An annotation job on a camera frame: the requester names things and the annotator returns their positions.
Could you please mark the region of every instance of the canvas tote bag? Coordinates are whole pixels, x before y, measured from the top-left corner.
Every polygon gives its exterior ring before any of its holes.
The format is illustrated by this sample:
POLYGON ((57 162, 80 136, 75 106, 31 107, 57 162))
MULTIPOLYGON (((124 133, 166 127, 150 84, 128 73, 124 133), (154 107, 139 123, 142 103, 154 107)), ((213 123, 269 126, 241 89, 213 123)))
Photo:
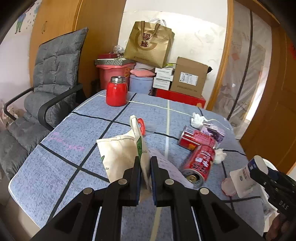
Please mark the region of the canvas tote bag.
POLYGON ((140 160, 142 178, 140 201, 151 195, 150 154, 138 126, 135 115, 130 116, 131 130, 123 135, 99 139, 97 145, 108 179, 114 182, 123 177, 124 171, 132 168, 135 157, 140 160))

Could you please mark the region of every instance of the red thermos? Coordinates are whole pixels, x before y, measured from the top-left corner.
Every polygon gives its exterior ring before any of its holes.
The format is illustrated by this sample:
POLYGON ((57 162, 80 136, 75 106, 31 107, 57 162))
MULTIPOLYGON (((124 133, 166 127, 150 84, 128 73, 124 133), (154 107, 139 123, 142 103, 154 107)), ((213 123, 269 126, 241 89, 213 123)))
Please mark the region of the red thermos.
POLYGON ((106 103, 110 106, 123 106, 127 103, 128 85, 123 76, 113 76, 107 85, 106 103))

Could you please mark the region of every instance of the pink container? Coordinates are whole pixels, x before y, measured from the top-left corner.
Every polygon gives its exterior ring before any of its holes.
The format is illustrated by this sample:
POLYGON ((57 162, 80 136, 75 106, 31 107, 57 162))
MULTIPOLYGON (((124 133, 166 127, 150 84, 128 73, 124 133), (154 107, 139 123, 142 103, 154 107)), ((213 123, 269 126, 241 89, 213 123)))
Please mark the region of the pink container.
POLYGON ((129 86, 130 71, 134 68, 135 65, 136 63, 129 63, 122 66, 96 65, 97 68, 100 68, 101 89, 107 89, 107 85, 110 82, 112 76, 124 76, 126 79, 126 83, 129 86))

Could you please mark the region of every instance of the tissue box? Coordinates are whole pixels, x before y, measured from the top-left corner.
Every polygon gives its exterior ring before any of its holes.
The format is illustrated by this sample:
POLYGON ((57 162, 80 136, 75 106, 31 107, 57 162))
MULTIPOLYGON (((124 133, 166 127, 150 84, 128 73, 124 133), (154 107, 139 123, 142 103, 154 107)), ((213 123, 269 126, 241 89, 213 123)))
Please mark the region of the tissue box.
POLYGON ((223 141, 223 138, 225 137, 225 131, 213 124, 209 123, 203 123, 200 132, 205 133, 212 138, 214 138, 217 142, 216 148, 219 147, 220 143, 223 141))
POLYGON ((154 78, 153 81, 153 88, 157 88, 157 89, 163 89, 163 90, 169 90, 170 88, 170 81, 168 80, 160 80, 157 79, 156 77, 154 78))

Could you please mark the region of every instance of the blue checkered tablecloth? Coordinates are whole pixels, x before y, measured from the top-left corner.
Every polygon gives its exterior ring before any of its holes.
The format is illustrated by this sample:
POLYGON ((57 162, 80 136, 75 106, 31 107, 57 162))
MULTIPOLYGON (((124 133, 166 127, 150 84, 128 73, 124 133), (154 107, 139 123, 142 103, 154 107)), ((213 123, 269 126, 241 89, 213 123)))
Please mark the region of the blue checkered tablecloth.
MULTIPOLYGON (((129 118, 136 115, 156 124, 156 132, 144 137, 148 148, 159 150, 180 168, 190 151, 177 145, 177 141, 183 127, 190 125, 192 113, 196 112, 207 119, 215 119, 211 122, 226 131, 220 148, 224 148, 227 157, 222 164, 212 166, 204 187, 224 200, 259 234, 263 233, 259 187, 244 199, 237 195, 230 199, 221 190, 221 182, 229 177, 229 172, 248 162, 225 118, 195 106, 131 92, 127 105, 111 107, 106 104, 105 94, 105 90, 99 92, 69 114, 35 148, 9 184, 14 200, 39 227, 84 188, 97 190, 108 186, 97 139, 127 133, 131 129, 129 118)), ((155 212, 152 198, 137 207, 124 207, 121 240, 149 240, 155 212)), ((173 240, 169 207, 161 209, 156 240, 173 240)))

